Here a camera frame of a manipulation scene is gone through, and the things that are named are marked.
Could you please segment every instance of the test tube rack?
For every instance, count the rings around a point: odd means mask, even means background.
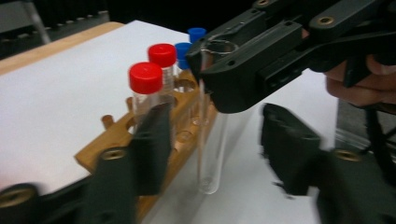
[[[168,160],[167,171],[163,181],[163,191],[169,186],[178,171],[183,167],[192,152],[197,148],[198,133],[205,128],[209,134],[218,111],[209,104],[207,108],[208,123],[199,124],[199,86],[188,70],[183,70],[175,78],[175,107],[171,111],[171,126],[176,128],[176,139],[173,151]],[[125,147],[133,139],[128,130],[134,125],[132,98],[126,99],[128,112],[118,121],[111,115],[102,116],[105,131],[93,139],[87,146],[75,155],[77,162],[92,173],[97,157],[107,148]],[[140,196],[137,203],[137,219],[140,222],[161,195]]]

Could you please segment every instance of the white table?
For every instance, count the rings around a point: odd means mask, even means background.
[[[74,155],[103,130],[105,114],[117,120],[131,95],[127,70],[147,60],[147,48],[188,36],[133,21],[105,35],[0,76],[0,189],[21,182],[61,189],[86,176]],[[144,223],[317,223],[315,200],[286,199],[259,155],[262,103],[283,105],[333,146],[337,100],[324,76],[305,71],[240,114],[231,115],[219,190],[196,191],[193,154]]]

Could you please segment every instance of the red screw cap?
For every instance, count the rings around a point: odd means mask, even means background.
[[[176,63],[177,51],[171,44],[156,44],[148,48],[148,60],[160,67],[169,67]]]
[[[163,87],[163,70],[156,63],[136,63],[129,69],[129,86],[140,94],[152,94]]]

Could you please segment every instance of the brass screw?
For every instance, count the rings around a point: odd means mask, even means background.
[[[265,6],[270,4],[270,2],[271,2],[270,0],[260,0],[257,4],[260,6]]]
[[[335,155],[345,161],[360,161],[361,158],[358,156],[358,154],[351,152],[351,151],[346,151],[342,149],[337,149],[335,150]]]
[[[322,18],[318,19],[319,25],[329,25],[329,24],[332,24],[333,22],[334,22],[333,17],[322,17]]]
[[[120,149],[109,150],[102,155],[105,161],[117,160],[125,156],[125,151]]]
[[[10,207],[24,203],[35,195],[32,189],[14,189],[0,195],[0,208]]]

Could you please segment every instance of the human hand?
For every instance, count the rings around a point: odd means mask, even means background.
[[[368,55],[366,64],[372,74],[347,88],[343,86],[346,64],[342,62],[324,73],[329,94],[355,106],[386,104],[396,107],[396,65],[380,64],[373,55]]]

